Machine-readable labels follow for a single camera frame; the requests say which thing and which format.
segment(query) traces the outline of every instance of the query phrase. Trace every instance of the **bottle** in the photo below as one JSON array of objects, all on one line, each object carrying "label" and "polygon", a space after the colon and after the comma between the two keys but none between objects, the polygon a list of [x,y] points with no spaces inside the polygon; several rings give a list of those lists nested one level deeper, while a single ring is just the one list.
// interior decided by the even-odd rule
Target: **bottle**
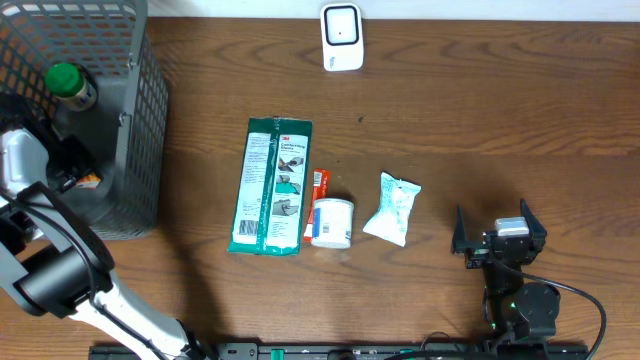
[{"label": "bottle", "polygon": [[47,88],[69,110],[85,111],[92,107],[98,99],[96,89],[69,63],[52,66],[44,78]]}]

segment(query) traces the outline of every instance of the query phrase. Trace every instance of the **wood grain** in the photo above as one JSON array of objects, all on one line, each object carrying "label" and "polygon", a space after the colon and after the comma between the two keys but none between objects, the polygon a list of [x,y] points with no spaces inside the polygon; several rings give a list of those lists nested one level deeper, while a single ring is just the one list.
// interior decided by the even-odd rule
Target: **wood grain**
[{"label": "wood grain", "polygon": [[[160,226],[109,242],[120,276],[215,341],[477,337],[483,280],[449,254],[455,205],[475,233],[527,199],[549,237],[527,268],[598,297],[596,359],[640,357],[637,24],[367,21],[356,72],[322,68],[317,21],[149,20],[168,83]],[[251,116],[314,120],[311,167],[356,203],[353,246],[291,258],[230,255]],[[407,246],[362,233],[379,176],[422,185]],[[591,344],[588,301],[562,293],[560,341]],[[85,358],[111,342],[0,295],[4,358]]]}]

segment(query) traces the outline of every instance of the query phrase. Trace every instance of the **orange object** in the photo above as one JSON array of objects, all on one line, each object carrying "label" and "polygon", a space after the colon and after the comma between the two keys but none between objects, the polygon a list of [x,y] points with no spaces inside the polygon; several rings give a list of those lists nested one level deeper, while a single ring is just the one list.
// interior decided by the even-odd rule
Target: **orange object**
[{"label": "orange object", "polygon": [[75,187],[80,189],[95,189],[100,185],[101,181],[102,179],[100,179],[96,173],[91,173],[78,180]]},{"label": "orange object", "polygon": [[330,178],[331,172],[329,170],[317,168],[313,170],[313,194],[311,195],[309,221],[307,222],[307,227],[304,229],[304,241],[306,242],[311,242],[313,234],[313,203],[318,199],[324,199],[327,197]]}]

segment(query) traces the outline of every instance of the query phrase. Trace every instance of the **wire mesh basket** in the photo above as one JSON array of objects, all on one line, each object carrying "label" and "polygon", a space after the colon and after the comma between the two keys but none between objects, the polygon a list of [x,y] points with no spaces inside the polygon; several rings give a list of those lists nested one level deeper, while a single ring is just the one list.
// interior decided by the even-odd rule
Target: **wire mesh basket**
[{"label": "wire mesh basket", "polygon": [[[8,1],[0,7],[0,91],[30,99],[93,156],[102,182],[62,200],[104,239],[139,237],[156,221],[168,91],[145,35],[143,0]],[[75,113],[44,85],[52,65],[85,71],[98,102]]]}]

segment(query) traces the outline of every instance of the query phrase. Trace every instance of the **3m package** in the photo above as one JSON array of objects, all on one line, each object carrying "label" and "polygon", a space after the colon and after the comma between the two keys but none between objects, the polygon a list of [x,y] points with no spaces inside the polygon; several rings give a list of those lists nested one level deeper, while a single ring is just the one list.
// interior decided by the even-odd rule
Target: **3m package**
[{"label": "3m package", "polygon": [[312,122],[249,119],[229,252],[297,255]]}]

